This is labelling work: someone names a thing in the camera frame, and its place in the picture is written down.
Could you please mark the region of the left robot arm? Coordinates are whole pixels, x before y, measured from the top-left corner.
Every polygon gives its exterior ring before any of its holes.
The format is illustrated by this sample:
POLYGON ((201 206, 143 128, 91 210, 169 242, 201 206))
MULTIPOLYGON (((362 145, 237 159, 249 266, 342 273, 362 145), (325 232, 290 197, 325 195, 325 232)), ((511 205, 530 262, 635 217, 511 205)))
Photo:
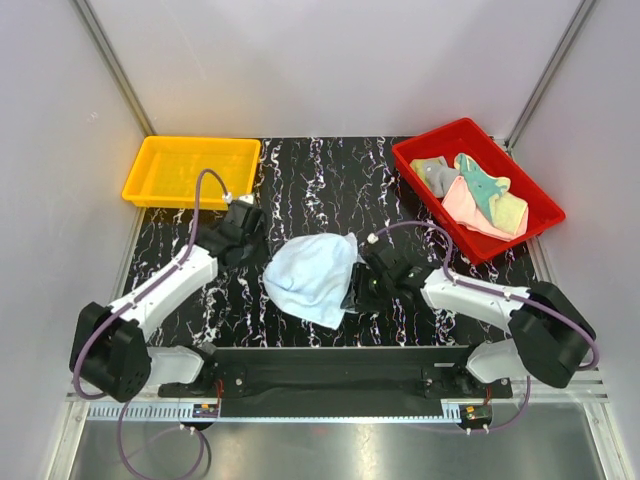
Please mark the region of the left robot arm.
POLYGON ((253 195, 231 201, 225 217, 192 234, 178 255, 123 297, 80 312, 69 369, 76 394, 125 403, 145 387, 203 396, 215 386, 210 347, 149 347, 150 336, 197 290, 219 274, 262 261, 266 215, 253 195))

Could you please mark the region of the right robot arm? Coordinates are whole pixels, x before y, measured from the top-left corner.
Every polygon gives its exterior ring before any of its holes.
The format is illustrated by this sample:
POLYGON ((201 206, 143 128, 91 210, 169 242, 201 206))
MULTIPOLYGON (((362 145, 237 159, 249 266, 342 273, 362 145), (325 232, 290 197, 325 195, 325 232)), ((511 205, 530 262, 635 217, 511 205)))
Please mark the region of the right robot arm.
POLYGON ((595 354, 594 330, 555 285, 497 286, 434 263, 411 263, 391 245, 378 243, 352 267, 341 306, 373 313, 392 299, 461 314, 507 334, 499 342, 469 346, 455 366, 450 377, 466 396, 498 380, 525 376, 562 389, 585 357, 595 354))

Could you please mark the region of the light blue towel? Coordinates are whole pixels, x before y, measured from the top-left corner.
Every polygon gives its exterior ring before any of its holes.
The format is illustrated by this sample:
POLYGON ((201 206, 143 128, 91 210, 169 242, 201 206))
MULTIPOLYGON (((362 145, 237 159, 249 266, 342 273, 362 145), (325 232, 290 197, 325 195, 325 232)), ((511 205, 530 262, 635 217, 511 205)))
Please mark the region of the light blue towel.
POLYGON ((352 233, 298 236, 273 255, 264 270, 264 287, 282 312, 336 330, 345 315, 341 304, 357 260, 352 233))

